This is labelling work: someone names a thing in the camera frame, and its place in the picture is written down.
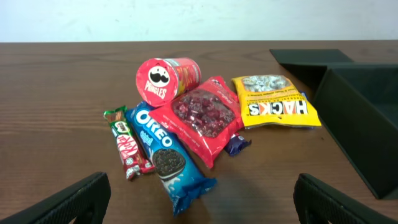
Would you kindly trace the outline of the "black box with hinged lid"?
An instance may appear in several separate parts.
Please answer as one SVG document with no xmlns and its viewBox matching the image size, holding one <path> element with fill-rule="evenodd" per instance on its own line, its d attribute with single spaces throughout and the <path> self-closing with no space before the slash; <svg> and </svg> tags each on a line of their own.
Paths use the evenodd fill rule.
<svg viewBox="0 0 398 224">
<path fill-rule="evenodd" d="M 397 64 L 355 62 L 337 49 L 272 49 L 314 90 L 333 139 L 377 199 L 397 198 Z"/>
</svg>

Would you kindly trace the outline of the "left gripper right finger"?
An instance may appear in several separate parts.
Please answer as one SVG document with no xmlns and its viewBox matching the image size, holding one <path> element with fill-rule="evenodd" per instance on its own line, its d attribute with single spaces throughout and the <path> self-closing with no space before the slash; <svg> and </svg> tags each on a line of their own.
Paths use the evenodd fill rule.
<svg viewBox="0 0 398 224">
<path fill-rule="evenodd" d="M 293 199 L 301 224 L 397 224 L 307 173 L 298 176 Z"/>
</svg>

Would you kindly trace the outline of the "yellow Hacks candy bag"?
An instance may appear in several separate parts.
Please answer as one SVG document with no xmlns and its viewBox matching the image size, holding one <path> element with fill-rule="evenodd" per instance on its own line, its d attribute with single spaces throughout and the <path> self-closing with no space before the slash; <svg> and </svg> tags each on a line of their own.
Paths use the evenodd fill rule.
<svg viewBox="0 0 398 224">
<path fill-rule="evenodd" d="M 232 81 L 246 129 L 269 124 L 298 128 L 322 125 L 316 109 L 283 75 L 251 75 Z"/>
</svg>

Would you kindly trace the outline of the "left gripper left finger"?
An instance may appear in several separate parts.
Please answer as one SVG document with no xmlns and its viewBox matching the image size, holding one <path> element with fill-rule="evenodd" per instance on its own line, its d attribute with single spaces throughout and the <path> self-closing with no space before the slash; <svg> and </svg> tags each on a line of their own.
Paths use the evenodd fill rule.
<svg viewBox="0 0 398 224">
<path fill-rule="evenodd" d="M 102 223 L 111 197 L 105 172 L 95 172 L 1 223 Z"/>
</svg>

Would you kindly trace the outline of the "red Hacks candy bag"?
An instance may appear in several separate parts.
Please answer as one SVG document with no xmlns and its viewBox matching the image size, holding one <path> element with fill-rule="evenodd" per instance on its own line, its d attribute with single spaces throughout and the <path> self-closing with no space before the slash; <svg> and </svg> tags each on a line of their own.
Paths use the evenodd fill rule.
<svg viewBox="0 0 398 224">
<path fill-rule="evenodd" d="M 232 135 L 244 127 L 238 97 L 221 76 L 210 77 L 149 116 L 176 134 L 210 169 Z"/>
</svg>

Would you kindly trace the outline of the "red Pringles can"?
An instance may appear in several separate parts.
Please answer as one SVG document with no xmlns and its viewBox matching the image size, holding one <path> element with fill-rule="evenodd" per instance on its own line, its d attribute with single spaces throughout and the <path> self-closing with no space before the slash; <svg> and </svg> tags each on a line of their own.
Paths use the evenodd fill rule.
<svg viewBox="0 0 398 224">
<path fill-rule="evenodd" d="M 136 73 L 139 94 L 156 108 L 196 88 L 200 82 L 201 70 L 190 58 L 152 58 Z"/>
</svg>

